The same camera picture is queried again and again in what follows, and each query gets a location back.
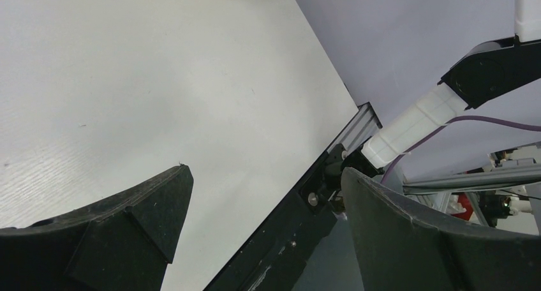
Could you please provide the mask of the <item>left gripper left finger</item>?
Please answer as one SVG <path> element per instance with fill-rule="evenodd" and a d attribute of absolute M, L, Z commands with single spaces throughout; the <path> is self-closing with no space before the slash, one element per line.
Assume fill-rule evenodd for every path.
<path fill-rule="evenodd" d="M 177 165 L 68 213 L 3 228 L 1 289 L 159 290 L 193 183 Z"/>

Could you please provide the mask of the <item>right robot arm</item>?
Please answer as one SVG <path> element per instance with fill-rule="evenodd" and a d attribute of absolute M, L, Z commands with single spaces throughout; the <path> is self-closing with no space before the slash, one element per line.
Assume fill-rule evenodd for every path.
<path fill-rule="evenodd" d="M 459 121 L 540 131 L 539 126 L 464 114 L 540 79 L 540 0 L 515 0 L 514 5 L 513 37 L 471 49 L 434 89 L 347 155 L 341 168 L 387 177 L 402 157 Z"/>

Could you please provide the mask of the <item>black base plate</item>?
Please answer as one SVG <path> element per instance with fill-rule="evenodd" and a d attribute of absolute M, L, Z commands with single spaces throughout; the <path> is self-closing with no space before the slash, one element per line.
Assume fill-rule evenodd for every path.
<path fill-rule="evenodd" d="M 343 144 L 325 150 L 206 286 L 291 290 L 314 250 L 345 218 L 339 184 Z"/>

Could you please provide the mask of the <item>aluminium frame rail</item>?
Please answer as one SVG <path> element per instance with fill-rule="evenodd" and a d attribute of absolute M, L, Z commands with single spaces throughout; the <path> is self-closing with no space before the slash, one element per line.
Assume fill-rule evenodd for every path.
<path fill-rule="evenodd" d="M 361 104 L 358 106 L 358 112 L 339 132 L 326 151 L 330 153 L 333 148 L 341 144 L 345 151 L 350 153 L 381 128 L 382 124 L 370 102 Z"/>

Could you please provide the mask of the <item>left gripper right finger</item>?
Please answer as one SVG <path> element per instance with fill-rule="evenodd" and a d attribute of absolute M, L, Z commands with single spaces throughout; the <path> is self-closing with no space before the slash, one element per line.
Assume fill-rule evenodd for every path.
<path fill-rule="evenodd" d="M 355 170 L 341 176 L 365 290 L 539 290 L 540 238 L 449 216 Z"/>

